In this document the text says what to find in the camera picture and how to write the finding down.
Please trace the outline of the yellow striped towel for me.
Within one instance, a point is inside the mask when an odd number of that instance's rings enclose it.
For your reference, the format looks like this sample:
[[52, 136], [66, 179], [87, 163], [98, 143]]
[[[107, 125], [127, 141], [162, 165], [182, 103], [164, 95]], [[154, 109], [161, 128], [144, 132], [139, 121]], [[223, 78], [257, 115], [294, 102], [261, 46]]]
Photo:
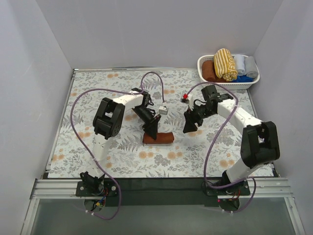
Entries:
[[215, 73], [218, 78], [227, 82], [237, 79], [236, 64], [230, 51], [226, 48], [219, 49], [213, 56]]

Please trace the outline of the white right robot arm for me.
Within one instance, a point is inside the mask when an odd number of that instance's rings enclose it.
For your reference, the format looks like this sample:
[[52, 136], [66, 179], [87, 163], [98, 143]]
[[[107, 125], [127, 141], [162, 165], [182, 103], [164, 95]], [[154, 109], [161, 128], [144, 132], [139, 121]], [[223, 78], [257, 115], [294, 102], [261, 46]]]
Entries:
[[204, 119], [210, 116], [224, 117], [225, 121], [217, 131], [208, 152], [212, 151], [218, 136], [228, 123], [240, 132], [242, 135], [240, 159], [231, 168], [224, 171], [221, 179], [214, 184], [208, 182], [206, 175], [203, 177], [206, 187], [222, 190], [231, 195], [239, 189], [241, 182], [247, 180], [254, 171], [279, 159], [277, 127], [272, 121], [261, 121], [241, 108], [237, 96], [230, 90], [221, 94], [216, 89], [218, 84], [213, 82], [204, 84], [206, 86], [201, 90], [203, 100], [200, 105], [196, 104], [196, 100], [190, 92], [181, 97], [181, 102], [188, 105], [184, 112], [183, 132], [197, 131], [198, 127], [202, 126]]

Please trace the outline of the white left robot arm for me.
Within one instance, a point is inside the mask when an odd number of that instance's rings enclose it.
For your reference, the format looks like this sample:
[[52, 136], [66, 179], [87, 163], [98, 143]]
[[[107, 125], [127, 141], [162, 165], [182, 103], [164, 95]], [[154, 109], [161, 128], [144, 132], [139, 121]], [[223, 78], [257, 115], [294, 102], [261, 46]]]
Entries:
[[92, 150], [93, 163], [86, 172], [80, 174], [85, 189], [94, 196], [100, 195], [104, 190], [105, 173], [100, 169], [108, 154], [114, 137], [120, 132], [124, 114], [133, 110], [144, 122], [142, 129], [153, 140], [157, 139], [158, 122], [161, 115], [148, 108], [153, 106], [151, 96], [138, 88], [114, 99], [103, 98], [93, 119], [94, 145]]

